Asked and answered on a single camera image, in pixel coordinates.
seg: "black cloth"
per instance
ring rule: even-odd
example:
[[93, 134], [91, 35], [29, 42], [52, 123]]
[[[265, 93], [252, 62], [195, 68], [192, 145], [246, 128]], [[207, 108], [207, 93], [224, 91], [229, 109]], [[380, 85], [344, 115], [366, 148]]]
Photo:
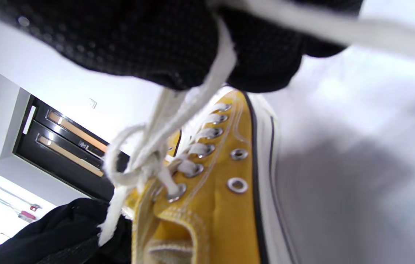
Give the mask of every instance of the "black cloth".
[[76, 199], [29, 224], [0, 245], [0, 264], [128, 264], [131, 222], [120, 217], [114, 237], [98, 247], [108, 204]]
[[[358, 15], [363, 0], [295, 1]], [[304, 54], [328, 57], [345, 48], [237, 10], [220, 13], [238, 55], [228, 82], [239, 90], [284, 88]], [[86, 69], [176, 90], [201, 85], [217, 53], [205, 0], [0, 0], [0, 19]]]

